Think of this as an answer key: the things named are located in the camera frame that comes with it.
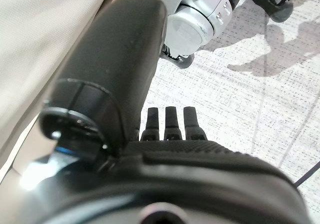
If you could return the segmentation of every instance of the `black foam grip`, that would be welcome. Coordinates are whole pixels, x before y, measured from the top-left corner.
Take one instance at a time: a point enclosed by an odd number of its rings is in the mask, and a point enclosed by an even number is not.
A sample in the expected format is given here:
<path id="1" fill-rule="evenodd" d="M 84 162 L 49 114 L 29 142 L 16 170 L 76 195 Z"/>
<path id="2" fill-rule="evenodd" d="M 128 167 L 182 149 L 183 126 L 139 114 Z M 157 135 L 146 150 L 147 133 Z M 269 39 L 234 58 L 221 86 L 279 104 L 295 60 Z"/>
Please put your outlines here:
<path id="1" fill-rule="evenodd" d="M 123 146 L 136 132 L 163 45 L 166 17 L 160 0 L 117 0 L 101 10 L 62 64 L 62 86 L 46 104 L 50 118 L 42 111 L 42 129 L 49 121 L 55 127 L 52 116 L 59 114 L 57 109 L 52 114 L 52 108 L 64 108 L 64 118 L 70 117 L 68 110 L 76 111 L 77 118 L 100 131 L 108 146 Z M 50 137 L 52 131 L 44 133 Z"/>

